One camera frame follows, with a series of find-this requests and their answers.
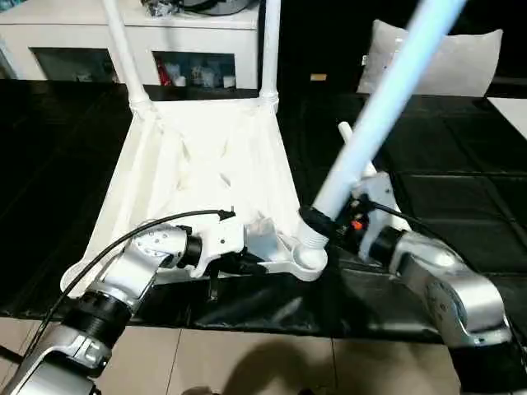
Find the cushion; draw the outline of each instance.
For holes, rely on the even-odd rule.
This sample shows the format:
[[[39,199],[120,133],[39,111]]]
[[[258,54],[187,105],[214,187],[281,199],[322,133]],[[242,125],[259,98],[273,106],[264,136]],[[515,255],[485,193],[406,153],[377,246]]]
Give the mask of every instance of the cushion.
[[[375,20],[358,92],[372,93],[408,35],[405,29]],[[503,30],[485,35],[447,35],[414,94],[484,96],[496,72]]]

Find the beige floor tile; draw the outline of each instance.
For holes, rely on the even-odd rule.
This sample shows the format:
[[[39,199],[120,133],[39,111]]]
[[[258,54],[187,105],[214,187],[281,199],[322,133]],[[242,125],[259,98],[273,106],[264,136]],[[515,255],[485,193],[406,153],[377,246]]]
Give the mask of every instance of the beige floor tile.
[[[128,327],[97,379],[102,393],[165,395],[179,329]]]
[[[444,346],[334,341],[339,395],[458,395]]]
[[[37,328],[37,321],[0,318],[0,344],[20,354],[26,352],[30,337]],[[16,371],[17,365],[0,359],[0,389]]]
[[[297,395],[333,386],[329,339],[184,330],[168,393],[209,387],[222,395]]]

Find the black glossy table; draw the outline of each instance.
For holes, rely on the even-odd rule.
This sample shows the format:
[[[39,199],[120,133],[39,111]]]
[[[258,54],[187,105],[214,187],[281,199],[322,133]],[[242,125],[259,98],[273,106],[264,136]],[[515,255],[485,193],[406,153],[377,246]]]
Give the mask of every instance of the black glossy table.
[[[83,254],[128,131],[123,86],[0,81],[2,274],[0,314],[41,318],[63,272]],[[251,97],[150,86],[154,100]],[[360,95],[282,95],[278,119],[296,191],[312,202],[352,124]],[[434,227],[499,287],[527,332],[527,142],[485,99],[414,98],[375,160],[388,170],[403,211]],[[313,283],[292,276],[155,289],[141,325],[415,342],[440,338],[418,300],[397,281],[329,249]]]

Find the white cabinet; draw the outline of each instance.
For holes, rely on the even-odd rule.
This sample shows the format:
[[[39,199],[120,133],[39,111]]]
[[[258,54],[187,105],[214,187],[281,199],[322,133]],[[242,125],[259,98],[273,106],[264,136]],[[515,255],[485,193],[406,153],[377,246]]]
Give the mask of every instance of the white cabinet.
[[[197,83],[192,65],[202,63],[223,72],[222,86],[221,77],[235,77],[237,88],[257,87],[257,4],[232,16],[153,18],[140,0],[119,0],[119,10],[143,84],[160,84],[157,53],[170,72],[177,64],[187,73],[188,85]],[[124,81],[100,0],[28,0],[0,14],[0,37],[20,79]]]

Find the shelf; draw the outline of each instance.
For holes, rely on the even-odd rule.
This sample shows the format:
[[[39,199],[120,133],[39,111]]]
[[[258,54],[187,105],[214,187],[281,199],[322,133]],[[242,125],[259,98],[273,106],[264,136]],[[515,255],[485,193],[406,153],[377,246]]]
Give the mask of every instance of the shelf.
[[[198,29],[256,30],[258,3],[229,16],[182,13],[154,18],[141,0],[118,0],[126,26],[184,27]],[[27,0],[0,14],[0,25],[106,25],[101,0]]]

